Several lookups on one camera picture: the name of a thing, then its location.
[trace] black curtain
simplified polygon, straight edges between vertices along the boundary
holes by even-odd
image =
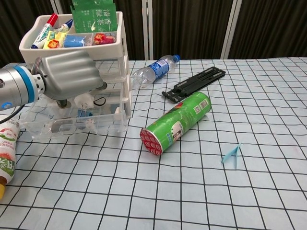
[[[307,57],[307,0],[244,0],[228,58]]]
[[[24,62],[19,51],[22,37],[38,16],[52,12],[48,0],[0,0],[0,68],[10,62]]]
[[[123,12],[127,49],[130,60],[144,60],[142,0],[113,0],[116,10]],[[64,13],[71,13],[71,0],[61,0]]]
[[[232,0],[153,0],[153,57],[219,59]]]

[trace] blue bottle cap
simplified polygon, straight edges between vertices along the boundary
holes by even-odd
[[[70,19],[68,22],[66,22],[65,24],[68,26],[68,28],[71,28],[73,19]]]
[[[180,61],[180,55],[175,54],[174,56],[175,56],[175,57],[176,57],[176,59],[177,59],[177,61],[176,61],[176,62],[179,62],[179,61]]]

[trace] yellow bottle cap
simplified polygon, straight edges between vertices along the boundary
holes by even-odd
[[[5,191],[5,186],[0,184],[0,200],[2,199]]]

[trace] blue marker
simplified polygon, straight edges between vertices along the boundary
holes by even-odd
[[[70,19],[68,22],[66,22],[66,23],[64,23],[63,25],[61,25],[61,26],[57,29],[57,31],[58,31],[58,32],[64,32],[64,33],[67,32],[67,31],[69,31],[69,29],[71,28],[72,22],[73,22],[73,20]]]

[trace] green chip can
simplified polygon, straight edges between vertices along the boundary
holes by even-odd
[[[184,101],[143,128],[140,137],[145,147],[161,155],[211,109],[211,101],[201,92],[195,92]]]

